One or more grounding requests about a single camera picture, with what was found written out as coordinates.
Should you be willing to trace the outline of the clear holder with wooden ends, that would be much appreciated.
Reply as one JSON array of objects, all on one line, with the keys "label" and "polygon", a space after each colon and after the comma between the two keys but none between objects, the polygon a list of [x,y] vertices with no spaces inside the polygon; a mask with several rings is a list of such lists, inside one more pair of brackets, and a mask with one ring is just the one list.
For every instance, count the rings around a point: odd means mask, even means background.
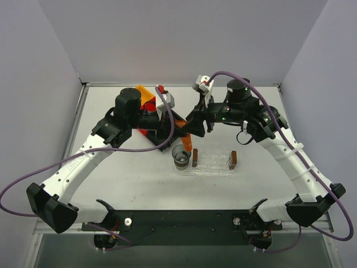
[{"label": "clear holder with wooden ends", "polygon": [[235,150],[199,150],[192,151],[192,167],[201,170],[234,170],[238,163]]}]

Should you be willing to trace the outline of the glass cup with brown band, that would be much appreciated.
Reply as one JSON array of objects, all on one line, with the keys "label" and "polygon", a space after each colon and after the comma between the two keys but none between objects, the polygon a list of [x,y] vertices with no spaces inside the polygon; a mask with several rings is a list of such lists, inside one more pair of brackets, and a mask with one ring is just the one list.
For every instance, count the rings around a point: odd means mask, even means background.
[{"label": "glass cup with brown band", "polygon": [[172,149],[173,163],[177,169],[185,169],[188,167],[191,151],[186,151],[183,145],[176,145]]}]

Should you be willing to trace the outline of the orange toothpaste tube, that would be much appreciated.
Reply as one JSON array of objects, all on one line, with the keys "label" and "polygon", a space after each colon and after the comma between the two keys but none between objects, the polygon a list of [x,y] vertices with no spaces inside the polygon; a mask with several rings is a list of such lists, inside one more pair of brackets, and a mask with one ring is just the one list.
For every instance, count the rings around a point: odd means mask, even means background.
[{"label": "orange toothpaste tube", "polygon": [[[184,120],[175,120],[175,126],[177,126],[180,130],[182,130],[186,124],[187,122]],[[192,151],[192,140],[189,133],[185,133],[185,135],[181,137],[181,142],[186,152]]]}]

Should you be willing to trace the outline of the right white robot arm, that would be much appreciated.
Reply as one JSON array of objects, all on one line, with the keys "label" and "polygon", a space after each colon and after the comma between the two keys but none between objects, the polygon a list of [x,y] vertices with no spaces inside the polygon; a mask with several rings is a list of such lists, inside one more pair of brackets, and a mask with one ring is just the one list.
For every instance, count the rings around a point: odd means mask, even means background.
[{"label": "right white robot arm", "polygon": [[297,190],[292,199],[260,202],[255,210],[260,219],[291,219],[300,226],[311,226],[336,198],[345,194],[344,186],[332,183],[316,169],[276,108],[265,107],[246,85],[235,79],[227,83],[224,101],[216,103],[211,95],[213,86],[206,85],[208,80],[208,76],[200,75],[193,86],[200,98],[186,117],[185,132],[204,137],[215,123],[240,127],[273,156]]}]

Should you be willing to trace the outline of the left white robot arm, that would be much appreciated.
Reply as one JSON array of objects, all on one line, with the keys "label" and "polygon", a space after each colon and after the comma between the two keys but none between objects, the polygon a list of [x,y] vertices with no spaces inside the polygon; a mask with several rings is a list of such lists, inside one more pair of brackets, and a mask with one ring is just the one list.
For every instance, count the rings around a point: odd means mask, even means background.
[{"label": "left white robot arm", "polygon": [[74,223],[95,223],[101,229],[114,224],[113,210],[85,209],[71,204],[79,186],[92,171],[132,135],[133,129],[155,131],[164,141],[155,146],[159,149],[170,142],[175,130],[172,108],[174,97],[163,86],[156,86],[154,112],[141,108],[142,95],[136,88],[124,88],[115,98],[103,119],[92,129],[82,147],[51,177],[41,184],[32,183],[26,194],[35,215],[56,233],[67,231]]}]

